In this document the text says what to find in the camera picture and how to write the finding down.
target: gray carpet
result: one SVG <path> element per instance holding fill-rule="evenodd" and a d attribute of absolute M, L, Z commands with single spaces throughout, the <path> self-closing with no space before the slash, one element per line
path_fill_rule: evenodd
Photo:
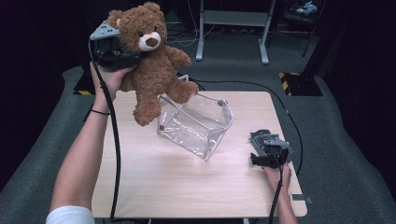
<path fill-rule="evenodd" d="M 314 200 L 308 205 L 308 214 L 299 217 L 300 223 L 396 223 L 396 203 L 380 173 L 345 132 L 337 103 L 323 79 L 316 77 L 322 97 L 287 96 L 283 92 L 278 73 L 302 72 L 313 46 L 306 58 L 301 58 L 303 38 L 276 34 L 268 49 L 270 63 L 262 65 L 258 38 L 259 35 L 212 36 L 205 42 L 204 59 L 192 60 L 190 68 L 179 71 L 206 81 L 259 83 L 280 97 L 302 135 L 304 163 L 298 178 L 304 195 Z M 195 58 L 197 42 L 189 47 L 177 42 L 170 45 Z M 73 94 L 81 75 L 80 67 L 64 72 L 66 84 L 59 104 L 0 194 L 0 223 L 45 222 L 56 174 L 93 100 L 91 96 Z M 266 91 L 240 82 L 201 84 L 207 91 Z M 297 132 L 274 95 L 273 100 L 285 138 L 294 148 L 291 159 L 297 166 L 301 151 Z"/>

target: white sleeve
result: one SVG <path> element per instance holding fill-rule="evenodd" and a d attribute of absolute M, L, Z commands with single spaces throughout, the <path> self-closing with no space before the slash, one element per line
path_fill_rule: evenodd
<path fill-rule="evenodd" d="M 46 224 L 94 224 L 95 220 L 90 209 L 80 206 L 62 206 L 47 216 Z"/>

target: black device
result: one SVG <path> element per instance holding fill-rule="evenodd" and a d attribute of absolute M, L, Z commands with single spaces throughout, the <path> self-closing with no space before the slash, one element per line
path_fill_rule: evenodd
<path fill-rule="evenodd" d="M 92 57 L 104 68 L 118 70 L 132 67 L 140 61 L 140 53 L 121 49 L 119 34 L 119 30 L 103 21 L 90 36 L 93 41 L 93 48 L 90 43 Z"/>
<path fill-rule="evenodd" d="M 253 165 L 278 168 L 288 159 L 289 143 L 279 139 L 278 134 L 271 134 L 269 130 L 258 130 L 250 133 L 249 141 L 258 153 L 258 156 L 250 153 Z"/>

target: teddy bear's nose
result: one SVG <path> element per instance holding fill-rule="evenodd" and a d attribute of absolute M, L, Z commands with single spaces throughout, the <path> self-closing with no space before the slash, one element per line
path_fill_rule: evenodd
<path fill-rule="evenodd" d="M 156 40 L 155 38 L 150 38 L 150 39 L 146 40 L 146 44 L 150 47 L 156 46 L 157 43 L 158 43 L 158 40 Z"/>

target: brown teddy bear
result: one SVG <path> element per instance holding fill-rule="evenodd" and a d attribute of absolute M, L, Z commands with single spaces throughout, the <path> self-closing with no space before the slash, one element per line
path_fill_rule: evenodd
<path fill-rule="evenodd" d="M 158 95 L 166 93 L 174 102 L 185 104 L 198 92 L 196 83 L 177 77 L 175 67 L 188 67 L 191 59 L 184 51 L 165 45 L 166 24 L 157 4 L 147 2 L 126 11 L 112 10 L 107 23 L 120 31 L 123 50 L 142 55 L 120 87 L 122 91 L 136 91 L 134 119 L 138 124 L 145 126 L 161 115 Z"/>

